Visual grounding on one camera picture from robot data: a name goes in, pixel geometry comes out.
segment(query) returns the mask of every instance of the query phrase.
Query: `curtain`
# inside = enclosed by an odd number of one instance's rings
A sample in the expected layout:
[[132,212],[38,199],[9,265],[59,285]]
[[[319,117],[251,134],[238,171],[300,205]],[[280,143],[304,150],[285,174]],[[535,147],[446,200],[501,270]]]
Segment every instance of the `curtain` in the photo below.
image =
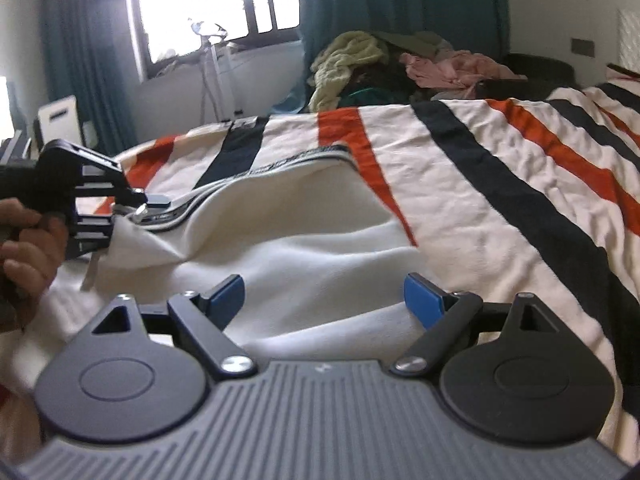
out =
[[49,98],[75,95],[81,121],[93,121],[98,151],[116,155],[138,141],[118,63],[114,8],[124,0],[42,0]]
[[509,49],[508,0],[300,0],[307,67],[348,30],[430,30],[458,50],[499,58]]

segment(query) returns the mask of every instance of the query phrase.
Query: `white wall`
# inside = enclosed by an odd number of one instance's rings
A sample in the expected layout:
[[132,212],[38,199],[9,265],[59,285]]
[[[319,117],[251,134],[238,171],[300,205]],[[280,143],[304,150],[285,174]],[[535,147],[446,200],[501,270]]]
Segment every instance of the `white wall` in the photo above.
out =
[[[640,0],[510,0],[511,51],[564,60],[584,85],[602,81],[618,61],[619,8],[640,12]],[[594,41],[596,59],[572,54],[571,38]]]
[[[297,41],[235,54],[231,70],[244,116],[267,114],[302,76],[302,45]],[[208,81],[213,88],[213,77]],[[201,95],[202,74],[197,66],[181,66],[173,73],[137,84],[131,92],[131,105],[138,140],[185,133],[199,126]],[[208,97],[205,102],[205,122],[216,120]]]
[[40,0],[0,0],[0,75],[15,83],[18,105],[30,125],[48,102],[39,6]]

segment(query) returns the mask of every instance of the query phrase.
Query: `white logo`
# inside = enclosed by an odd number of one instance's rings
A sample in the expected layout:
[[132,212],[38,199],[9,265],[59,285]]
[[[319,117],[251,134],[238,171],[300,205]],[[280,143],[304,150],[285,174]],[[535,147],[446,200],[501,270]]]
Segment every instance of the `white logo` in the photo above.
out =
[[316,372],[320,372],[321,374],[324,374],[325,372],[328,372],[329,370],[332,370],[334,367],[332,367],[330,364],[327,363],[322,363],[321,365],[318,365],[316,367]]

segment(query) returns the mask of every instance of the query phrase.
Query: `pink clothing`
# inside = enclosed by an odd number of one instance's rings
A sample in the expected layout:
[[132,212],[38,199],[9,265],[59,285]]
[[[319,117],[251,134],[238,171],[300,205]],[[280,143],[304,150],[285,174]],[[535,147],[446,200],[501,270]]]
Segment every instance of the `pink clothing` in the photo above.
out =
[[461,95],[465,99],[474,97],[474,86],[483,79],[526,79],[490,57],[468,50],[451,52],[447,59],[438,63],[404,53],[400,62],[406,65],[406,74],[420,88],[465,90]]

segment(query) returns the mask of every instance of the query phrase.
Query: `gray gripper base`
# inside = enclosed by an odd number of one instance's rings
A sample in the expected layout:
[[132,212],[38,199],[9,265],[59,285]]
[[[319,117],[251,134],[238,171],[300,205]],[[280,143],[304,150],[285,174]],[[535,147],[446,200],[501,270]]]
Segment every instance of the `gray gripper base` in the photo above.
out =
[[38,480],[614,480],[627,469],[595,440],[537,450],[483,440],[431,385],[371,361],[273,362],[217,386],[164,436],[126,447],[57,438],[20,468]]

